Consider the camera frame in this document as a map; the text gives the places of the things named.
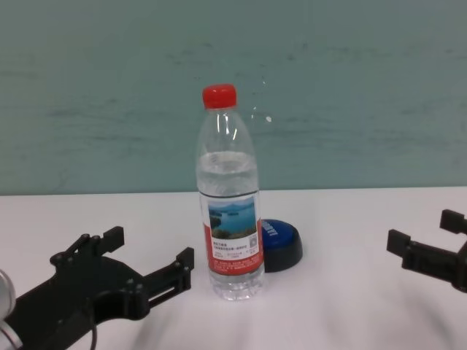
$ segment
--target teal wall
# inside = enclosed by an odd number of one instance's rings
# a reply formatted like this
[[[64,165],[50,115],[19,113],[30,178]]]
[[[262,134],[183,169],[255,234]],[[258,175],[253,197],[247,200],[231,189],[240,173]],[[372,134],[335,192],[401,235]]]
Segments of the teal wall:
[[[0,193],[194,190],[201,89],[216,82],[238,87],[264,189],[467,184],[466,13],[3,0]]]

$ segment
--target water bottle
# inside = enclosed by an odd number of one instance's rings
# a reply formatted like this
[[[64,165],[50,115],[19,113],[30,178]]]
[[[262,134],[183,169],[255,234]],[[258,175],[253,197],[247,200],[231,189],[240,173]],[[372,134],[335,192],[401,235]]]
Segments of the water bottle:
[[[248,299],[264,278],[255,150],[236,111],[233,85],[206,87],[203,102],[196,180],[210,280],[220,297]]]

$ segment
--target white table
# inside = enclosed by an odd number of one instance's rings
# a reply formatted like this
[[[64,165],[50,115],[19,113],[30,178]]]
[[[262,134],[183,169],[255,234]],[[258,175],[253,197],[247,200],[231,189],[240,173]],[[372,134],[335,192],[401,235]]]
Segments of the white table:
[[[141,274],[195,248],[192,290],[140,322],[100,325],[100,350],[467,347],[467,295],[402,270],[385,250],[391,228],[459,250],[466,237],[437,227],[442,209],[467,214],[467,188],[266,191],[261,205],[263,217],[298,228],[304,257],[266,275],[262,295],[245,302],[211,292],[195,193],[0,198],[0,268],[20,295],[52,275],[52,254],[115,225],[125,228],[126,245],[111,256]],[[87,335],[72,348],[89,345]]]

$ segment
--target red bottle cap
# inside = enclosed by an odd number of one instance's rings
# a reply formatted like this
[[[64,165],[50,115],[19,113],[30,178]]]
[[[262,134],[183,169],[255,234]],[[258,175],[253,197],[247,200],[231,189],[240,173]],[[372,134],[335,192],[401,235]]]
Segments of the red bottle cap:
[[[236,91],[232,84],[210,85],[203,89],[203,102],[206,109],[236,106]]]

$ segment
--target cable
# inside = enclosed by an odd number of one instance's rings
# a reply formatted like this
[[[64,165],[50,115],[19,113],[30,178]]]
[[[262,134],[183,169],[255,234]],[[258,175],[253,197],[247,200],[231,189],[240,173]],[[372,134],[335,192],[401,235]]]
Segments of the cable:
[[[89,314],[89,324],[91,326],[91,334],[92,334],[92,340],[90,342],[90,350],[96,350],[96,345],[97,345],[97,326],[96,322],[94,321],[94,310],[89,307],[88,308],[88,314]]]
[[[93,340],[90,342],[90,350],[96,350],[96,345],[97,345],[97,327],[94,324],[93,329],[91,330],[93,333]]]

